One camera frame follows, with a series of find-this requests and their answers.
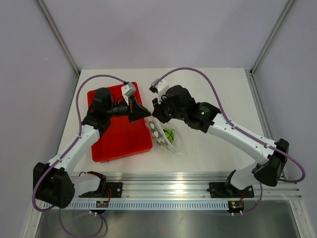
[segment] plastic bag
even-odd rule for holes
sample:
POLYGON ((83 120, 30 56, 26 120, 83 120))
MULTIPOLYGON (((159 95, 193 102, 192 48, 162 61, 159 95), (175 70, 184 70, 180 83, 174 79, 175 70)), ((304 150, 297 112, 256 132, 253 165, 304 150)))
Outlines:
POLYGON ((174 154, 187 154, 179 131, 170 122, 163 124, 155 117, 147 117, 145 122, 153 141, 161 148, 174 154))

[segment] red plastic bin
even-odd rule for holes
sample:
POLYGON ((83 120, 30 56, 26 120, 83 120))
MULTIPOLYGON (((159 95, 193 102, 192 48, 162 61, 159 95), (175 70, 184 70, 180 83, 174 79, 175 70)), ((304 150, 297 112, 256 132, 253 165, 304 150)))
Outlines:
MULTIPOLYGON (((138 85, 134 93, 137 101, 142 105, 138 85)), ((110 92, 117 99, 122 95, 121 85, 108 87, 110 92)), ((93 102, 95 91, 89 91, 88 107, 93 102)), ((92 158, 95 162, 107 162, 120 159, 131 155, 137 155, 150 151, 153 147, 152 139, 148 128, 145 126, 144 119, 129 122, 128 116, 111 118, 111 125, 103 136, 92 147, 92 158)))

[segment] purple cable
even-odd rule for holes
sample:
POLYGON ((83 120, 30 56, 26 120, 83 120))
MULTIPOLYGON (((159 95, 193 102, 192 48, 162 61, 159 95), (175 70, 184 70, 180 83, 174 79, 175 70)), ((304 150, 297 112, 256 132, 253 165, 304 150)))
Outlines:
MULTIPOLYGON (((78 136, 75 138, 75 140, 73 141, 73 143, 71 143, 71 145, 64 151, 64 153, 62 153, 62 155, 60 156, 60 159, 62 160, 65 155, 74 147, 74 145, 76 144, 76 142, 79 140, 80 136, 81 136, 81 132, 82 132, 82 128, 81 128, 81 118, 80 118, 80 113, 79 113, 79 106, 78 106, 78 98, 79 98, 79 93, 81 91, 81 89, 83 88, 83 86, 88 82, 90 81, 91 79, 93 78, 97 78, 97 77, 108 77, 108 78, 113 78, 113 79, 116 79, 122 83, 125 83, 125 81, 123 81, 122 79, 120 78, 117 78, 115 76, 112 76, 112 75, 107 75, 107 74, 98 74, 98 75, 94 75, 94 76, 91 76, 89 77, 88 79, 86 79, 82 85, 80 85, 80 87, 78 88, 78 91, 77 91, 77 94, 76 94, 76 111, 77 111, 77 115, 78 115, 78 121, 79 121, 79 132, 78 132, 78 136)), ((35 199, 35 196, 36 196, 36 192, 41 184, 41 182, 43 181, 43 179, 46 177, 46 175, 55 167, 55 165, 58 164, 60 160, 56 160, 45 172, 44 174, 40 177, 40 179, 38 180, 38 182, 36 183, 35 187, 34 187, 34 190, 33 190, 33 194, 32 194, 32 204, 33 204, 33 207, 35 210, 39 211, 39 212, 46 212, 46 211, 49 211, 51 210, 54 206, 51 206, 49 208, 46 208, 46 209, 41 209, 39 208, 37 205, 36 205, 36 199, 35 199)))
MULTIPOLYGON (((230 119, 228 118, 227 114, 225 113, 223 107, 222 107, 222 104, 221 104, 221 101, 219 99, 219 96, 216 92, 216 89, 214 88, 212 82, 210 81, 210 79, 201 71, 195 69, 195 68, 190 68, 190 67, 181 67, 181 68, 175 68, 173 70, 171 70, 170 72, 167 72, 166 74, 164 74, 159 80, 157 80, 154 84, 153 84, 153 87, 155 87, 162 79, 164 79, 165 77, 167 77, 168 75, 170 75, 171 73, 174 73, 176 71, 179 71, 179 70, 190 70, 190 71, 194 71, 196 73, 199 73, 202 77, 204 77, 207 82, 209 83, 212 91, 213 91, 213 94, 214 96, 216 97, 216 100, 218 102, 218 105, 220 107, 220 110, 222 112, 222 115, 223 117, 225 118, 225 120, 227 121, 227 123, 230 125, 230 126, 234 126, 234 124, 230 121, 230 119)), ((261 145, 263 146, 266 146, 266 143, 255 138, 254 136, 252 136, 251 134, 249 134, 248 132, 244 131, 243 129, 239 128, 239 127, 235 127, 235 129, 237 129, 239 132, 241 132, 242 134, 246 135, 247 137, 253 139, 254 141, 260 143, 261 145)), ((288 158, 290 161, 292 161, 293 163, 295 163, 299 168, 300 170, 302 171, 302 176, 299 178, 299 179, 296 179, 296 180, 286 180, 286 179, 282 179, 280 178, 279 180, 282 181, 282 182, 289 182, 289 183, 296 183, 296 182, 301 182, 305 179, 306 177, 306 172, 305 172, 305 169, 304 167, 297 161, 295 160, 293 157, 291 157, 290 155, 286 154, 285 152, 273 147, 273 146, 269 146, 270 149, 282 154, 283 156, 285 156, 286 158, 288 158)))
POLYGON ((244 215, 250 214, 251 212, 254 212, 255 210, 257 210, 258 207, 260 206, 260 204, 262 203, 262 198, 263 198, 263 187, 262 187, 262 183, 260 183, 260 198, 259 198, 258 203, 255 205, 254 208, 252 208, 251 210, 249 210, 247 212, 244 212, 243 214, 244 215))
POLYGON ((78 216, 76 216, 73 220, 71 220, 69 223, 67 224, 63 224, 64 227, 69 226, 70 224, 72 224, 73 222, 75 222, 78 218, 81 218, 82 216, 86 216, 86 215, 91 215, 90 212, 84 212, 82 214, 79 214, 78 216))
POLYGON ((96 235, 98 235, 98 234, 101 232, 101 230, 102 230, 102 228, 103 228, 103 225, 104 225, 103 217, 102 217, 100 214, 98 214, 98 213, 97 213, 97 215, 99 216, 100 221, 101 221, 100 228, 99 228, 99 230, 98 230, 96 233, 94 233, 93 235, 88 236, 88 237, 82 237, 82 236, 74 235, 73 233, 69 232, 69 231, 66 229, 66 227, 64 226, 64 224, 63 224, 63 222, 62 222, 62 220, 61 220, 61 209, 59 209, 59 211, 58 211, 58 220, 59 220, 59 223, 60 223, 60 226, 62 227, 62 229, 63 229, 63 230, 65 231, 65 233, 68 234, 69 236, 71 236, 71 237, 76 237, 76 238, 91 238, 91 237, 95 237, 96 235))

